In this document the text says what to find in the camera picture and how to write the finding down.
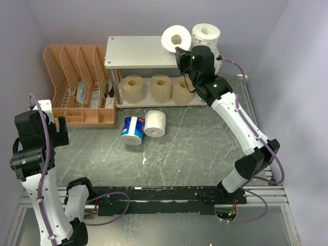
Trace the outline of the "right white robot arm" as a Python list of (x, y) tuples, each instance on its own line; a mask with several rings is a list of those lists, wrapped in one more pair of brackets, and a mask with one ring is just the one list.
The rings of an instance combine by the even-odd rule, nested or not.
[(222, 117), (244, 152), (233, 171), (218, 184), (218, 200), (230, 203), (239, 188), (272, 163), (280, 144), (256, 127), (230, 84), (215, 74), (214, 61), (222, 56), (216, 57), (207, 46), (196, 46), (191, 51), (177, 47), (175, 57), (180, 73), (189, 76), (194, 92)]

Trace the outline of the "brown paper roll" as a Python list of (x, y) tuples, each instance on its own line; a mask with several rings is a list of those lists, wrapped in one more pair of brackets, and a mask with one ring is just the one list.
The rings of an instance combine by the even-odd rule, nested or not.
[(172, 100), (179, 106), (188, 105), (194, 94), (187, 89), (186, 82), (183, 76), (177, 77), (172, 85)]

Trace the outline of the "white floral roll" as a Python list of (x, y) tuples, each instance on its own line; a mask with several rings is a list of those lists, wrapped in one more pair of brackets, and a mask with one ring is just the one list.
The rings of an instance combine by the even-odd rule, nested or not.
[(190, 32), (181, 25), (170, 26), (161, 36), (161, 45), (169, 53), (175, 53), (176, 47), (189, 51), (191, 47)]
[(211, 24), (196, 24), (191, 34), (191, 49), (196, 46), (207, 46), (215, 57), (219, 55), (217, 44), (221, 35), (221, 31)]

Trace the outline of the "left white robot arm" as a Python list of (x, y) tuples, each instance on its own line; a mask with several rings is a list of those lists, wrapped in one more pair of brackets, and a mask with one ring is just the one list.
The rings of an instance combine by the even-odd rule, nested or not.
[(94, 189), (78, 184), (67, 192), (63, 207), (56, 184), (55, 148), (69, 144), (66, 120), (59, 127), (45, 112), (30, 110), (14, 118), (18, 138), (10, 167), (28, 192), (37, 219), (41, 245), (86, 245), (84, 206), (96, 197)]

